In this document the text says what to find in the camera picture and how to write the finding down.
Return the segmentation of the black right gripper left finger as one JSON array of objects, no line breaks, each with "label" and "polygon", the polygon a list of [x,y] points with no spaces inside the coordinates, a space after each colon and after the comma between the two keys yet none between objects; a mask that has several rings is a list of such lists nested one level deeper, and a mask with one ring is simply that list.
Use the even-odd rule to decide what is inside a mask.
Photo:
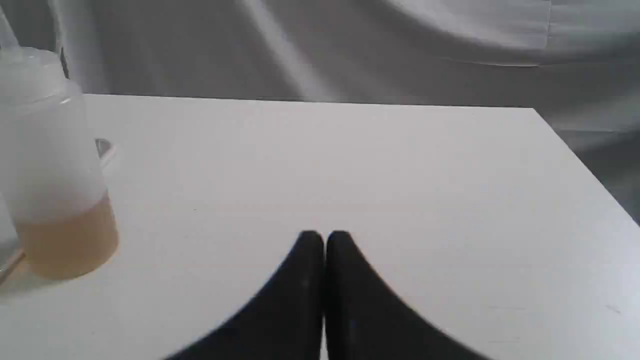
[{"label": "black right gripper left finger", "polygon": [[318,360],[323,337],[325,243],[313,230],[238,312],[174,360]]}]

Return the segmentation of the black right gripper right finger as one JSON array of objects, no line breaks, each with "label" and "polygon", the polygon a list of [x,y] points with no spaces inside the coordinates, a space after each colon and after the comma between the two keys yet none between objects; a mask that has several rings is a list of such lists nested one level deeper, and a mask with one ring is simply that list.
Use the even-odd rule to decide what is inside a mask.
[{"label": "black right gripper right finger", "polygon": [[326,242],[326,348],[330,360],[480,360],[410,309],[352,235]]}]

